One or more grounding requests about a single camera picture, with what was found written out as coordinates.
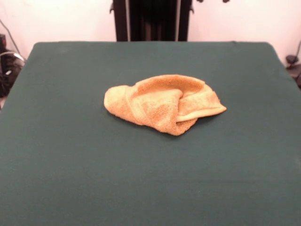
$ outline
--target green table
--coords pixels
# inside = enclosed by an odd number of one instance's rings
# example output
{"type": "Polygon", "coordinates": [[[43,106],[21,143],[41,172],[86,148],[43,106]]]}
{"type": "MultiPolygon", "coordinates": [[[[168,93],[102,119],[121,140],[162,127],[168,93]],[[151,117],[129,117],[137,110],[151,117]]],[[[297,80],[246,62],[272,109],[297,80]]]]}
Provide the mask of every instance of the green table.
{"type": "Polygon", "coordinates": [[[39,43],[0,114],[1,226],[300,226],[301,92],[266,43],[39,43]],[[203,79],[228,110],[179,137],[105,91],[203,79]]]}

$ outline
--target table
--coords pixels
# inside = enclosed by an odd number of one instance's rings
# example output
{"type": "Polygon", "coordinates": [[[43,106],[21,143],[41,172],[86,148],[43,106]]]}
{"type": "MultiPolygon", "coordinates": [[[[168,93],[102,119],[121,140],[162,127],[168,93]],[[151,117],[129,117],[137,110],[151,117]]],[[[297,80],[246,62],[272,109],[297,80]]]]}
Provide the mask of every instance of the table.
{"type": "Polygon", "coordinates": [[[0,114],[0,225],[301,225],[301,92],[267,43],[38,43],[0,114]],[[228,110],[173,137],[109,87],[206,81],[228,110]]]}

